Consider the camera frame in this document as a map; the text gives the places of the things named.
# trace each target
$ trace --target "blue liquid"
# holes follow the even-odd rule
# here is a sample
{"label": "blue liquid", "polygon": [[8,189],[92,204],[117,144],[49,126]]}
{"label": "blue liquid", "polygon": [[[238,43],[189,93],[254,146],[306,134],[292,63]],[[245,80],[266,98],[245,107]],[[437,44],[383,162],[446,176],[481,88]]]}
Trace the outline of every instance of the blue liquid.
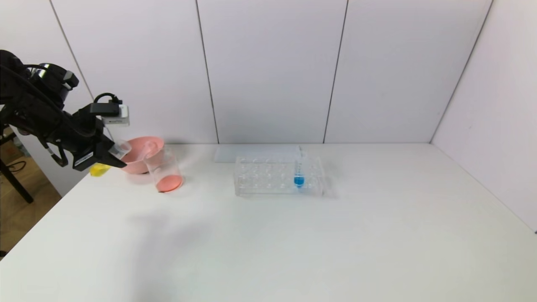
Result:
{"label": "blue liquid", "polygon": [[295,173],[294,182],[297,188],[301,188],[304,185],[304,175]]}
{"label": "blue liquid", "polygon": [[301,188],[304,185],[304,173],[302,172],[302,162],[300,160],[295,161],[295,178],[294,183],[297,188]]}

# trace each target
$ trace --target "black cable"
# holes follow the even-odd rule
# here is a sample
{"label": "black cable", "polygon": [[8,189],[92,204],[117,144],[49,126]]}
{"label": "black cable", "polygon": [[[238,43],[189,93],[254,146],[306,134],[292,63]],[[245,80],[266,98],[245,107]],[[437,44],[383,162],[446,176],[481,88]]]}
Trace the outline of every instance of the black cable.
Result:
{"label": "black cable", "polygon": [[[13,169],[15,167],[16,164],[23,164],[22,167],[20,167],[19,169]],[[8,169],[12,172],[12,173],[16,173],[18,171],[21,171],[22,169],[24,169],[24,167],[26,166],[26,161],[19,161],[19,162],[16,162],[16,163],[12,163],[11,165],[8,166]]]}
{"label": "black cable", "polygon": [[[41,65],[36,65],[36,64],[26,64],[26,65],[24,65],[24,67],[26,67],[26,68],[36,68],[36,69],[42,69],[44,71],[49,71],[48,67],[41,66]],[[61,83],[64,82],[63,79],[58,74],[56,74],[56,73],[54,73],[52,71],[50,71],[50,74],[53,77],[55,77],[58,81],[60,81]]]}
{"label": "black cable", "polygon": [[37,69],[43,69],[45,71],[48,71],[47,67],[41,66],[41,65],[36,65],[36,64],[27,64],[27,65],[24,65],[24,67],[26,67],[26,68],[37,68]]}
{"label": "black cable", "polygon": [[76,133],[78,133],[79,135],[85,137],[85,138],[90,138],[92,137],[94,134],[95,134],[95,129],[93,130],[92,133],[86,133],[84,131],[81,131],[79,130],[77,127],[78,126],[75,126],[64,114],[63,114],[63,111],[56,107],[56,105],[54,104],[54,102],[52,102],[43,92],[41,92],[39,89],[37,89],[34,85],[32,85],[32,83],[30,83],[27,79],[23,78],[21,75],[17,74],[16,72],[14,72],[13,70],[7,68],[7,67],[4,67],[2,65],[0,65],[0,69],[3,69],[4,71],[6,71],[7,73],[9,73],[10,75],[14,76],[16,79],[18,79],[19,81],[21,81],[22,83],[24,83],[27,87],[29,87],[30,89],[32,89],[35,93],[38,94],[38,96],[43,99],[45,102],[47,102],[49,104],[49,106],[51,106],[54,110],[56,110],[57,112],[60,113],[60,116],[62,117],[62,119],[66,122],[67,125],[69,125]]}
{"label": "black cable", "polygon": [[102,97],[111,97],[111,98],[112,98],[112,101],[114,101],[114,102],[117,102],[117,101],[119,100],[118,97],[115,96],[114,94],[111,94],[111,93],[109,93],[109,92],[105,92],[105,93],[103,93],[103,94],[98,95],[98,96],[93,100],[93,102],[94,102],[94,103],[98,102],[99,99],[102,98]]}

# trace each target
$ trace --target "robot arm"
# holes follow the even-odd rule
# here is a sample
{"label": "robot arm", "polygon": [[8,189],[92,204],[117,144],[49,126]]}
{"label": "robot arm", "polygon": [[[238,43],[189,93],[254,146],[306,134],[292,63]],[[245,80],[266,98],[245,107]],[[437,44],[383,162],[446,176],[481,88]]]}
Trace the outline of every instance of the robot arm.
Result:
{"label": "robot arm", "polygon": [[[72,167],[78,171],[96,162],[126,166],[108,152],[114,142],[103,129],[104,124],[128,124],[127,107],[115,95],[102,94],[71,115],[63,111],[63,103],[77,85],[77,77],[60,66],[24,65],[12,53],[0,50],[0,104],[4,105],[0,121],[19,128],[22,135],[36,136],[62,167],[68,164],[65,150],[72,153]],[[111,100],[98,103],[102,97]],[[49,143],[58,147],[59,156]]]}

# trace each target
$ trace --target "pink bowl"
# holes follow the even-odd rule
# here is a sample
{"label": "pink bowl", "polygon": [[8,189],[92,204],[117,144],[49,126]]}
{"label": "pink bowl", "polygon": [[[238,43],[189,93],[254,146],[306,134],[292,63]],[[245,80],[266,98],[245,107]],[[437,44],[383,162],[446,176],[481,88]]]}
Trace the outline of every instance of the pink bowl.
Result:
{"label": "pink bowl", "polygon": [[127,164],[126,167],[121,168],[121,170],[129,174],[142,174],[147,173],[148,169],[143,160],[137,160],[142,157],[142,151],[144,144],[148,141],[154,141],[158,149],[164,147],[164,140],[156,136],[141,136],[139,138],[129,140],[129,144],[132,146],[132,150],[125,155],[121,160]]}

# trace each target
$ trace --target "white table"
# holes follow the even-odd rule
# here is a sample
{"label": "white table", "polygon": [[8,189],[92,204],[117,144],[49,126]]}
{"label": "white table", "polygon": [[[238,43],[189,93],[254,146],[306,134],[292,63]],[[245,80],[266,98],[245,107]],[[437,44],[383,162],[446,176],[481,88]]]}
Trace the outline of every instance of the white table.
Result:
{"label": "white table", "polygon": [[0,262],[2,302],[537,301],[537,235],[434,146],[303,145],[330,190],[236,197],[215,145],[186,182],[86,177]]}

